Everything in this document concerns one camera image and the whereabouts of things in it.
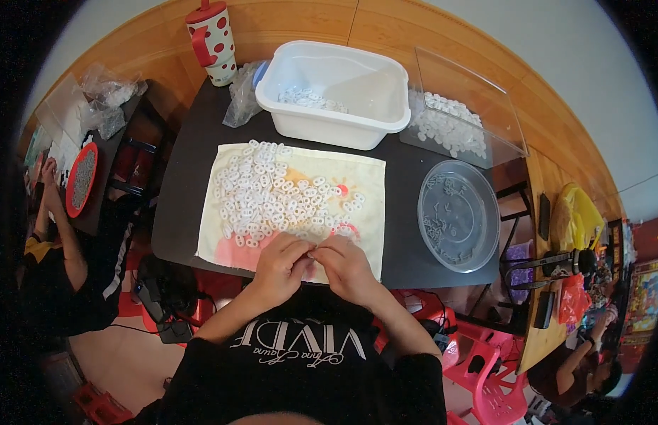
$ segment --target hand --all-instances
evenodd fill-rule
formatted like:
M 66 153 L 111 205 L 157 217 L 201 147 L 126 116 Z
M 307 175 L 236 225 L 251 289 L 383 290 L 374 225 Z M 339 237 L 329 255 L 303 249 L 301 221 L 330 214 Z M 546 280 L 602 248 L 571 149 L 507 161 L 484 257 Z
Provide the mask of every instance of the hand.
M 618 316 L 619 316 L 619 310 L 617 310 L 617 306 L 615 306 L 614 304 L 608 305 L 607 309 L 605 310 L 605 315 L 603 316 L 603 320 L 605 321 L 605 326 L 608 327 L 611 323 L 617 320 Z
M 345 236 L 331 236 L 310 255 L 324 266 L 331 290 L 345 301 L 371 310 L 384 289 L 374 277 L 364 251 Z
M 57 184 L 45 183 L 44 197 L 41 199 L 41 202 L 44 204 L 44 207 L 53 214 L 59 212 L 60 210 L 64 210 Z
M 313 259 L 306 254 L 315 244 L 289 233 L 278 234 L 260 253 L 256 276 L 247 286 L 265 310 L 276 307 L 300 287 L 300 279 Z
M 42 169 L 42 175 L 44 176 L 44 185 L 50 186 L 55 183 L 55 171 L 58 169 L 58 163 L 55 161 L 55 158 L 48 158 L 45 160 L 44 167 Z

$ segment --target red handle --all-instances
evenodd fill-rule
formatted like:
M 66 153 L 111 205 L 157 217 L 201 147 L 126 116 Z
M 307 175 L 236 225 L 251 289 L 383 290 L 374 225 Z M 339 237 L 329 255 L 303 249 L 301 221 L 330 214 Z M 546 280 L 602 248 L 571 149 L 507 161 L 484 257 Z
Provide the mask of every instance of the red handle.
M 194 54 L 197 55 L 197 60 L 201 67 L 211 66 L 218 59 L 218 56 L 212 56 L 208 53 L 208 47 L 206 47 L 207 29 L 207 26 L 197 28 L 194 34 L 192 34 L 192 48 L 194 49 Z

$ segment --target clear plastic lid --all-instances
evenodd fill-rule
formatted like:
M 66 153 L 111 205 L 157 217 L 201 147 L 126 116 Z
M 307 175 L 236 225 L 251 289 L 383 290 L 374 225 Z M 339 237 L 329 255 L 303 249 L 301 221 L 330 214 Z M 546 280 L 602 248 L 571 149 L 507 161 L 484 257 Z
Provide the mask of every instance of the clear plastic lid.
M 418 195 L 418 227 L 437 261 L 458 273 L 478 270 L 499 243 L 499 206 L 485 176 L 459 160 L 426 175 Z

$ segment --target red plate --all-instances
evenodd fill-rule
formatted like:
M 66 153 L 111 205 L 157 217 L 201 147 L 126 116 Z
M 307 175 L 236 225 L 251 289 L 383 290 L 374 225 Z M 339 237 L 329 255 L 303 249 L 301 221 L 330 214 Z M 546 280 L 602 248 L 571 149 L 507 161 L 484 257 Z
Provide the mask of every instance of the red plate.
M 86 196 L 84 197 L 84 201 L 81 204 L 81 208 L 76 209 L 74 208 L 74 205 L 72 205 L 72 197 L 74 196 L 74 180 L 76 179 L 76 171 L 79 169 L 79 163 L 84 160 L 86 157 L 86 154 L 89 151 L 93 151 L 95 154 L 95 161 L 93 165 L 93 174 L 90 176 L 90 184 L 88 185 L 88 190 L 86 191 Z M 67 208 L 67 213 L 69 214 L 70 217 L 74 218 L 78 216 L 81 213 L 81 210 L 84 209 L 86 206 L 86 201 L 88 200 L 88 195 L 90 194 L 90 189 L 93 187 L 93 182 L 95 181 L 95 170 L 98 167 L 98 146 L 95 143 L 89 143 L 86 146 L 84 146 L 83 149 L 79 152 L 77 155 L 76 159 L 74 160 L 74 165 L 72 165 L 72 169 L 69 172 L 69 180 L 67 181 L 67 191 L 65 192 L 64 198 L 66 200 L 66 205 L 65 207 Z

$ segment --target clear plastic container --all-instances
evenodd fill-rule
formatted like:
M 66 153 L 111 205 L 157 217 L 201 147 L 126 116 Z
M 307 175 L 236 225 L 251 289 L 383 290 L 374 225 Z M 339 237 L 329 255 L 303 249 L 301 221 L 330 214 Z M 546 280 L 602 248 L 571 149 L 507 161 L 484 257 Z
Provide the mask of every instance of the clear plastic container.
M 409 80 L 412 115 L 407 128 L 400 133 L 403 143 L 455 157 L 482 169 L 528 155 L 520 123 L 505 90 L 421 47 L 414 48 L 412 65 L 416 69 Z M 431 106 L 433 102 L 426 103 L 427 92 L 429 96 L 439 95 L 464 103 L 470 113 L 478 116 L 479 122 L 441 110 L 440 102 Z M 420 135 L 422 130 L 426 130 L 423 134 L 428 133 L 425 139 Z M 473 152 L 448 148 L 454 144 L 478 149 Z
M 458 273 L 479 270 L 499 244 L 496 194 L 472 165 L 442 161 L 420 187 L 418 228 L 443 266 Z
M 287 137 L 369 150 L 410 120 L 407 71 L 393 59 L 346 46 L 291 41 L 278 47 L 256 87 L 258 104 Z M 349 113 L 278 102 L 287 89 L 311 89 Z

